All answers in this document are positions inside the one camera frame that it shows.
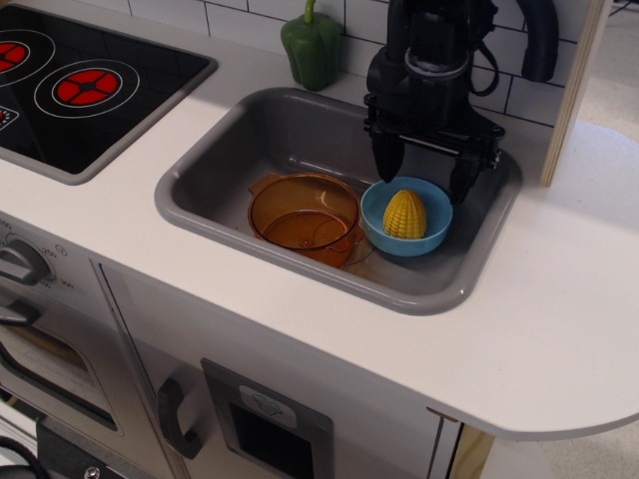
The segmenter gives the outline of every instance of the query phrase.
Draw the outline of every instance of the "floor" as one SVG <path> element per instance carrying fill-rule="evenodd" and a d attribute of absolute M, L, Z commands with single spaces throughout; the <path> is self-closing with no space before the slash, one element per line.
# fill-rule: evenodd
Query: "floor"
<path fill-rule="evenodd" d="M 578 120 L 639 142 L 638 4 L 608 19 Z M 595 436 L 541 443 L 540 447 L 555 479 L 639 477 L 639 422 Z"/>

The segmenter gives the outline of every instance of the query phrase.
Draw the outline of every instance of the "wooden panel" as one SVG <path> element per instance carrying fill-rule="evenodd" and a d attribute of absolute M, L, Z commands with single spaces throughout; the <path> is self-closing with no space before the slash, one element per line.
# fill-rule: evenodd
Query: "wooden panel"
<path fill-rule="evenodd" d="M 464 424 L 449 479 L 479 479 L 494 436 Z"/>
<path fill-rule="evenodd" d="M 559 159 L 572 133 L 586 88 L 588 71 L 601 42 L 611 5 L 612 0 L 592 0 L 590 2 L 557 122 L 550 139 L 548 154 L 541 172 L 540 182 L 544 187 L 551 185 Z"/>

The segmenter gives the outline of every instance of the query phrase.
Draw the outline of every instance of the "control knob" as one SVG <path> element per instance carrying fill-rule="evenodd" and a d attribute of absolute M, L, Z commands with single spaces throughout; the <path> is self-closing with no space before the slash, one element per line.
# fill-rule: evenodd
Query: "control knob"
<path fill-rule="evenodd" d="M 25 242 L 13 239 L 0 248 L 0 276 L 33 286 L 48 274 L 47 262 Z"/>

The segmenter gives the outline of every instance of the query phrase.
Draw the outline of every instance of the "countertop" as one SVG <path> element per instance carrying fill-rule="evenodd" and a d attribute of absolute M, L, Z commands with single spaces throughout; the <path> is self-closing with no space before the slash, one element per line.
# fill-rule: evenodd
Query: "countertop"
<path fill-rule="evenodd" d="M 0 162 L 2 213 L 416 391 L 505 439 L 577 437 L 639 417 L 638 144 L 577 122 L 544 189 L 550 130 L 499 118 L 524 187 L 479 282 L 451 311 L 403 315 L 183 231 L 156 210 L 162 174 L 230 107 L 262 88 L 296 86 L 285 57 L 71 0 L 18 3 L 209 55 L 220 68 L 84 185 Z M 342 75 L 322 93 L 361 104 L 364 78 Z"/>

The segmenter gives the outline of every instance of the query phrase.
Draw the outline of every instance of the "stovetop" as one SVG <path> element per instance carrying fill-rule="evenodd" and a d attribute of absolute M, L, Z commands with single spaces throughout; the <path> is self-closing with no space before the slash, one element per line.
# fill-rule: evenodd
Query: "stovetop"
<path fill-rule="evenodd" d="M 0 9 L 0 159 L 85 183 L 217 69 L 213 59 Z"/>

